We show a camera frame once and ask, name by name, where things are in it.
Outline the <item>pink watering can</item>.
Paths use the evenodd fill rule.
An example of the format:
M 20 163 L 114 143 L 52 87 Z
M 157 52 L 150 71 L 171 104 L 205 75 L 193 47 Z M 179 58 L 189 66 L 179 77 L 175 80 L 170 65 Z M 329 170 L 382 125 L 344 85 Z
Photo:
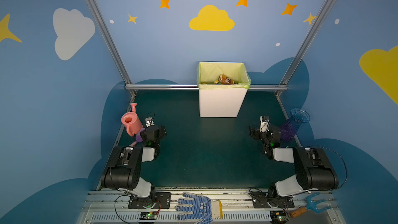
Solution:
M 122 116 L 121 122 L 126 128 L 127 134 L 129 136 L 134 136 L 139 134 L 140 130 L 143 128 L 143 124 L 141 123 L 136 112 L 137 103 L 131 103 L 130 105 L 132 110 Z

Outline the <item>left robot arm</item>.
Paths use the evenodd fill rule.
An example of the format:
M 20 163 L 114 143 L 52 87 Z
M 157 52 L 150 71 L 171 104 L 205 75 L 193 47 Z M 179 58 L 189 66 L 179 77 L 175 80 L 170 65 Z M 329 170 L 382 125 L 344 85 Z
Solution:
M 160 140 L 167 136 L 165 126 L 151 125 L 136 135 L 135 146 L 114 147 L 101 177 L 103 188 L 130 194 L 129 208 L 151 209 L 160 203 L 155 187 L 141 177 L 142 164 L 155 161 L 160 154 Z

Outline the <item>blue glass vase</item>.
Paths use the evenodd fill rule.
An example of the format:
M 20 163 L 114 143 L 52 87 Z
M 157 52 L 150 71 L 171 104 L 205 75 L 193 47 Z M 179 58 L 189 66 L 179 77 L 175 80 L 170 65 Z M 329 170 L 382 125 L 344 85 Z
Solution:
M 280 127 L 282 141 L 289 141 L 294 138 L 302 124 L 311 120 L 309 113 L 301 108 L 294 108 L 290 112 L 290 118 Z

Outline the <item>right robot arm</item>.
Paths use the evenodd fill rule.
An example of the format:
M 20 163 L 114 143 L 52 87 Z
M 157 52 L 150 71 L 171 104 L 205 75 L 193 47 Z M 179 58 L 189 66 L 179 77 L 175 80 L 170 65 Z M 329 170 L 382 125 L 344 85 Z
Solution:
M 267 195 L 287 198 L 308 191 L 329 191 L 339 188 L 338 175 L 323 148 L 280 147 L 280 129 L 263 124 L 249 127 L 249 136 L 261 141 L 262 152 L 270 159 L 294 165 L 294 174 L 272 183 Z

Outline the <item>aluminium frame rail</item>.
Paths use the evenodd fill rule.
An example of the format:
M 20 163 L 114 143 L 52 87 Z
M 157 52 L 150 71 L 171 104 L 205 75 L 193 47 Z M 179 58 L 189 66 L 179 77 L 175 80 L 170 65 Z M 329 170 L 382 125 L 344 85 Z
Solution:
M 128 75 L 127 69 L 120 57 L 119 52 L 117 51 L 116 45 L 110 35 L 110 32 L 104 22 L 103 16 L 99 10 L 99 7 L 95 0 L 85 0 L 95 22 L 104 38 L 104 41 L 113 57 L 113 60 L 119 70 L 120 75 L 122 76 L 125 82 L 125 89 L 130 92 L 132 97 L 136 97 L 137 90 L 203 90 L 203 89 L 212 89 L 216 88 L 215 85 L 181 85 L 181 84 L 134 84 L 131 82 L 130 77 Z M 292 62 L 290 63 L 287 71 L 285 72 L 280 84 L 278 85 L 252 85 L 250 86 L 249 90 L 255 91 L 274 91 L 276 97 L 280 97 L 283 91 L 288 90 L 288 82 L 294 75 L 295 71 L 297 70 L 299 64 L 301 63 L 304 55 L 308 51 L 311 43 L 315 39 L 316 34 L 318 33 L 319 29 L 321 28 L 323 22 L 325 21 L 326 17 L 328 16 L 330 10 L 334 6 L 337 0 L 325 0 L 322 4 L 319 12 L 318 17 L 315 19 L 315 23 L 312 24 L 310 27 L 307 35 L 305 36 L 304 41 L 302 42 L 297 54 L 294 56 Z

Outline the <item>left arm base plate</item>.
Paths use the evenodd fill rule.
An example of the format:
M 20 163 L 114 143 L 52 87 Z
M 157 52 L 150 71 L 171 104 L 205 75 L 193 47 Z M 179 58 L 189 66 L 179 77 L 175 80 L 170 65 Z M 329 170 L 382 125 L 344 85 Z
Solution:
M 170 192 L 152 192 L 147 198 L 131 195 L 128 209 L 169 209 L 171 204 Z

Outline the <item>blue dotted work glove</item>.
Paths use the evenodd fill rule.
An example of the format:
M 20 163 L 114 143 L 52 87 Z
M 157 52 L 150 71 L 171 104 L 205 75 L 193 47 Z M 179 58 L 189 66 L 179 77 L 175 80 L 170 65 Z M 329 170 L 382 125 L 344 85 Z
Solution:
M 184 192 L 177 202 L 175 210 L 178 212 L 178 221 L 195 220 L 196 224 L 211 224 L 216 219 L 223 219 L 220 200 Z

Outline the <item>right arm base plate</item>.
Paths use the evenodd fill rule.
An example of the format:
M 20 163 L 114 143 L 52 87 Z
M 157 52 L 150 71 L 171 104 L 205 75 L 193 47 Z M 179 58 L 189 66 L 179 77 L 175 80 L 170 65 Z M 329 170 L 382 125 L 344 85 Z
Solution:
M 294 208 L 292 198 L 288 197 L 270 197 L 267 193 L 262 191 L 250 191 L 249 195 L 252 198 L 254 208 Z

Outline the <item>white waste bin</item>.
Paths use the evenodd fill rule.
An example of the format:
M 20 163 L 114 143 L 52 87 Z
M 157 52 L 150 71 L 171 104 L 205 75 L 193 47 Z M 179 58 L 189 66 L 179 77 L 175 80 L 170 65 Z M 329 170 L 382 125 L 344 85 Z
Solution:
M 199 90 L 200 117 L 236 118 L 248 90 Z

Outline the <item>brown Nescafe bottle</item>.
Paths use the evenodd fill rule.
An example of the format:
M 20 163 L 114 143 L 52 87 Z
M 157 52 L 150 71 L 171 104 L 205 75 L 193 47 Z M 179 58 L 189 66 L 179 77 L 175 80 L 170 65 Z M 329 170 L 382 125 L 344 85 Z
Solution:
M 218 77 L 217 81 L 219 81 L 221 85 L 234 85 L 235 84 L 235 81 L 233 79 L 231 79 L 230 77 L 228 77 L 224 74 L 221 74 Z

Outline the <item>green bin liner bag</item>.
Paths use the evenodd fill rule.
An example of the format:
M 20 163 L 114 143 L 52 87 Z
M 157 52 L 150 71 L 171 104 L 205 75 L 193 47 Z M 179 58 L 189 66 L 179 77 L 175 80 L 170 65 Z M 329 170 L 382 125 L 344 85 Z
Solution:
M 225 76 L 234 84 L 222 84 L 219 79 Z M 244 63 L 240 62 L 200 62 L 197 67 L 199 90 L 233 89 L 248 90 L 251 79 Z

